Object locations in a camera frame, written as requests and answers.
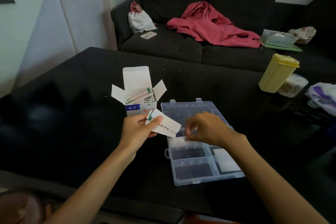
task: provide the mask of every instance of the pink jacket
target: pink jacket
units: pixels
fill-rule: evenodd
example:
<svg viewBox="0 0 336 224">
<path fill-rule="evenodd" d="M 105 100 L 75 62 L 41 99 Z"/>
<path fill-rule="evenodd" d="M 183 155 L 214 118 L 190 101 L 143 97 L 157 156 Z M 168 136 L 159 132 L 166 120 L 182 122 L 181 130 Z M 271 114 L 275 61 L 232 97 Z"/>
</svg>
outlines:
<svg viewBox="0 0 336 224">
<path fill-rule="evenodd" d="M 260 36 L 234 26 L 207 1 L 188 5 L 181 18 L 167 22 L 169 29 L 191 35 L 196 41 L 208 41 L 214 45 L 259 48 Z"/>
</svg>

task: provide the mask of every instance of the sofa armrest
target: sofa armrest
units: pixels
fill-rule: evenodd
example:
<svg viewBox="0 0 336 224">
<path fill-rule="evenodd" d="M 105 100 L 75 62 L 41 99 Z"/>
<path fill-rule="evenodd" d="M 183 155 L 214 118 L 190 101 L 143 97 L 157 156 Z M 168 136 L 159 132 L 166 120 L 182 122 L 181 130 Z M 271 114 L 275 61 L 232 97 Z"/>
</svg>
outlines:
<svg viewBox="0 0 336 224">
<path fill-rule="evenodd" d="M 133 35 L 128 23 L 128 13 L 133 1 L 139 3 L 139 0 L 126 0 L 111 11 L 114 28 L 119 35 L 118 50 L 120 50 L 121 45 Z"/>
</svg>

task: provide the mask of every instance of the clear plastic organizer box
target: clear plastic organizer box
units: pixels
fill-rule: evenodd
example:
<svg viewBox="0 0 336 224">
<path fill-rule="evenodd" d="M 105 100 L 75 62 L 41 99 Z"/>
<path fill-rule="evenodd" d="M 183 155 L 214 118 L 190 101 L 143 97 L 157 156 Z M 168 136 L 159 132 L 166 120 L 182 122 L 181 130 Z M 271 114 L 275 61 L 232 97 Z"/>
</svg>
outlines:
<svg viewBox="0 0 336 224">
<path fill-rule="evenodd" d="M 176 103 L 175 100 L 170 100 L 170 103 L 162 103 L 161 109 L 165 115 L 182 125 L 176 137 L 184 136 L 184 125 L 188 117 L 204 111 L 219 116 L 227 126 L 233 129 L 212 102 L 202 101 L 200 98 L 197 98 L 196 102 L 184 103 Z M 200 142 L 186 142 L 170 137 L 167 137 L 167 141 L 169 148 L 166 149 L 165 156 L 170 159 L 176 186 L 245 176 L 241 170 L 221 171 L 214 153 L 215 149 L 222 149 L 221 147 Z"/>
</svg>

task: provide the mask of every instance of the forearm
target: forearm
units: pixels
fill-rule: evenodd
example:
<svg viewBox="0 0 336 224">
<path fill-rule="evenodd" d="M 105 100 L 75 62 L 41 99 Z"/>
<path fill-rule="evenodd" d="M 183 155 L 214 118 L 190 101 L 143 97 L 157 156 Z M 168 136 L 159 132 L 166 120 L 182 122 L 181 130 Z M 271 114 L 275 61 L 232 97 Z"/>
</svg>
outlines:
<svg viewBox="0 0 336 224">
<path fill-rule="evenodd" d="M 117 148 L 45 223 L 91 223 L 133 157 Z"/>
<path fill-rule="evenodd" d="M 247 140 L 224 148 L 240 166 L 275 223 L 327 223 Z"/>
</svg>

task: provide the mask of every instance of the white and purple plastic bag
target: white and purple plastic bag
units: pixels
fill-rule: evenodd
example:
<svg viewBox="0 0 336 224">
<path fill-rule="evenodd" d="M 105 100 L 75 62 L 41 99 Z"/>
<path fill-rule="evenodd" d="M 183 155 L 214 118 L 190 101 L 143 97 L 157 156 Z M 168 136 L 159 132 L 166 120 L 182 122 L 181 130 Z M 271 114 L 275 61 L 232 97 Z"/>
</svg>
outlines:
<svg viewBox="0 0 336 224">
<path fill-rule="evenodd" d="M 305 95 L 313 104 L 336 116 L 336 85 L 319 82 L 311 86 Z"/>
</svg>

